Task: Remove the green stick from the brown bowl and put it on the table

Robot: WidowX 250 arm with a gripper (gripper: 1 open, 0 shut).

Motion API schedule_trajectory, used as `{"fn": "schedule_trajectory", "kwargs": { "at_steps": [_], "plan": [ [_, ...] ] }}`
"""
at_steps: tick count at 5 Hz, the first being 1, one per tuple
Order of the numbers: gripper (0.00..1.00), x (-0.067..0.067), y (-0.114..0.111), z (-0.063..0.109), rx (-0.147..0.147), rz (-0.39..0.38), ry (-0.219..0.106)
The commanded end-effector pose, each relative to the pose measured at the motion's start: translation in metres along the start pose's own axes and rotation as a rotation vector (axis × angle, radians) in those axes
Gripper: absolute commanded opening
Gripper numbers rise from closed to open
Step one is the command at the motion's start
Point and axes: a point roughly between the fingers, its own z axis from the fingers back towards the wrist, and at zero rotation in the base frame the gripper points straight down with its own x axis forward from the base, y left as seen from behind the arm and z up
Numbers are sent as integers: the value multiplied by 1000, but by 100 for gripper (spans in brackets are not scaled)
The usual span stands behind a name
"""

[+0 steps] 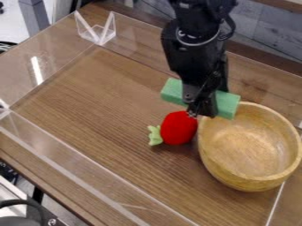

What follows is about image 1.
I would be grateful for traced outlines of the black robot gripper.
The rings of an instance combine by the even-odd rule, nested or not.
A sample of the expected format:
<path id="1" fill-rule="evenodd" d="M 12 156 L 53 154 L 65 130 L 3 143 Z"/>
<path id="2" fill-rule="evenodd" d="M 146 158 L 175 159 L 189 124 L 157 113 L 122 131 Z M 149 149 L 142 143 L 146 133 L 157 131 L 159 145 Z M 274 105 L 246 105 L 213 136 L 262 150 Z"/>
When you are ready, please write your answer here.
<path id="1" fill-rule="evenodd" d="M 216 117 L 218 114 L 217 90 L 229 92 L 229 63 L 220 29 L 212 35 L 194 38 L 171 20 L 161 34 L 170 70 L 182 80 L 183 103 L 187 113 Z"/>

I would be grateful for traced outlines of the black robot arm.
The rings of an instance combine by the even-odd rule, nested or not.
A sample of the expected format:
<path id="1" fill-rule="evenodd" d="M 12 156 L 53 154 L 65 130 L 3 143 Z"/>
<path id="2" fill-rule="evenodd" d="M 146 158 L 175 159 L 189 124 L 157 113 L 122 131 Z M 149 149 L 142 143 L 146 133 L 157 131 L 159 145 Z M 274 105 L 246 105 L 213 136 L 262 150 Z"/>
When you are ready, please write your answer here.
<path id="1" fill-rule="evenodd" d="M 230 12 L 237 0 L 169 0 L 177 17 L 161 34 L 170 70 L 182 80 L 182 101 L 197 117 L 218 116 L 217 92 L 228 87 L 226 40 L 222 26 L 236 28 Z"/>

